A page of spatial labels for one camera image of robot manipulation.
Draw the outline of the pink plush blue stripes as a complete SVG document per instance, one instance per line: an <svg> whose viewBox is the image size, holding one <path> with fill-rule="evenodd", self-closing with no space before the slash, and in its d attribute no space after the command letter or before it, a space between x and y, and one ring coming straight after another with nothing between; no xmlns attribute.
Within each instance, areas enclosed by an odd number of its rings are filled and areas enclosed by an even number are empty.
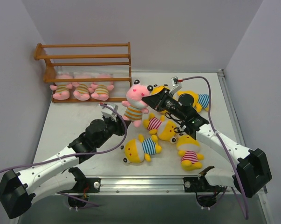
<svg viewBox="0 0 281 224"><path fill-rule="evenodd" d="M153 89L152 85L142 85L140 80L136 79L127 91L127 100L122 101L122 105L126 107L122 118L126 121L131 121L134 127L140 127L143 114L149 113L148 105L143 101L143 97L150 96Z"/></svg>

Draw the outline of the pink plush face-down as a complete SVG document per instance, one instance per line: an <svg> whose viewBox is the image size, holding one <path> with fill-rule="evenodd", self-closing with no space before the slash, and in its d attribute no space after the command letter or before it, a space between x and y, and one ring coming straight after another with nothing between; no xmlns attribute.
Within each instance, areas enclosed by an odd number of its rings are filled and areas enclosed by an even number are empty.
<svg viewBox="0 0 281 224"><path fill-rule="evenodd" d="M73 95L80 101L86 101L90 99L90 93L93 92L91 85L93 82L73 82L72 85L75 88Z"/></svg>

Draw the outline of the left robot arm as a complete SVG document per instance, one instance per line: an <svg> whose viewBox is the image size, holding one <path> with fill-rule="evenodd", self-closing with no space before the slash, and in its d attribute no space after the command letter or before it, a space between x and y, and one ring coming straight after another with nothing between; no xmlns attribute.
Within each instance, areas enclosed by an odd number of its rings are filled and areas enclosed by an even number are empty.
<svg viewBox="0 0 281 224"><path fill-rule="evenodd" d="M97 149L113 135L126 137L129 125L121 116L95 119L85 132L49 159L3 170L0 202L8 217L21 216L33 203L51 194L82 191L85 176L76 166L97 155Z"/></svg>

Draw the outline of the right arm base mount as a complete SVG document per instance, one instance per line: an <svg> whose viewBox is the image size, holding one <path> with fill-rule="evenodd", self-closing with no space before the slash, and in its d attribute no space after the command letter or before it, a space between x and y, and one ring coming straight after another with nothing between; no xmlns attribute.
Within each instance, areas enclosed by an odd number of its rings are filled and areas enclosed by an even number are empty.
<svg viewBox="0 0 281 224"><path fill-rule="evenodd" d="M184 191L188 193L201 192L201 185L197 177L184 177Z"/></svg>

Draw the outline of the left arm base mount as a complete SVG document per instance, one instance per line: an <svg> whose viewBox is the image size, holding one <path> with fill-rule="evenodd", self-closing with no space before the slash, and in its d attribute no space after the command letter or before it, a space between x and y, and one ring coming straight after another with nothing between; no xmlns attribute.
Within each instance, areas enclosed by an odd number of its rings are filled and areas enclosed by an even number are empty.
<svg viewBox="0 0 281 224"><path fill-rule="evenodd" d="M83 181L83 193L98 193L100 192L101 179L99 177L86 178Z"/></svg>

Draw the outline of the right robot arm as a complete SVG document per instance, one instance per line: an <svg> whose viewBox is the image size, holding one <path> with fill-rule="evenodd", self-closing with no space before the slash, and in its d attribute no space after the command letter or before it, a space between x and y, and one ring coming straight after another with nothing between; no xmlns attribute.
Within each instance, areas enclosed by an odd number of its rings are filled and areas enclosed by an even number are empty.
<svg viewBox="0 0 281 224"><path fill-rule="evenodd" d="M233 171L210 169L198 179L201 190L208 191L217 185L235 187L245 197L251 198L272 179L265 152L259 148L252 150L245 147L212 127L211 121L193 108L194 98L191 95L182 94L175 100L168 89L162 89L142 100L155 111L167 111L180 120L183 132L227 156Z"/></svg>

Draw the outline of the yellow plush red stripes top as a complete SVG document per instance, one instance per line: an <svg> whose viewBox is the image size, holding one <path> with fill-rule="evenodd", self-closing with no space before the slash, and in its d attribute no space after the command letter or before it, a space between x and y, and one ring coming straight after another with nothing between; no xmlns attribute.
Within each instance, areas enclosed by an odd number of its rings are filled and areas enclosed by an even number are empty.
<svg viewBox="0 0 281 224"><path fill-rule="evenodd" d="M163 89L169 89L168 88L168 84L164 84L164 85L157 85L157 84L155 84L153 86L153 91L151 92L151 94L155 95L155 94L161 92Z"/></svg>

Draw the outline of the pink plush orange stripes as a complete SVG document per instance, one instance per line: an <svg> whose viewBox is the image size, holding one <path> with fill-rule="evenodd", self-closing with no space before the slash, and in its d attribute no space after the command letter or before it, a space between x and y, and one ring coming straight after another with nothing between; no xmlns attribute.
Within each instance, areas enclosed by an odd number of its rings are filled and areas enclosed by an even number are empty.
<svg viewBox="0 0 281 224"><path fill-rule="evenodd" d="M113 81L99 81L91 84L91 97L96 100L107 101L109 99L109 92L114 89Z"/></svg>
<svg viewBox="0 0 281 224"><path fill-rule="evenodd" d="M71 73L57 74L57 79L72 79ZM72 82L55 82L51 84L50 89L55 91L52 95L53 99L66 100L70 97L70 90L73 88Z"/></svg>

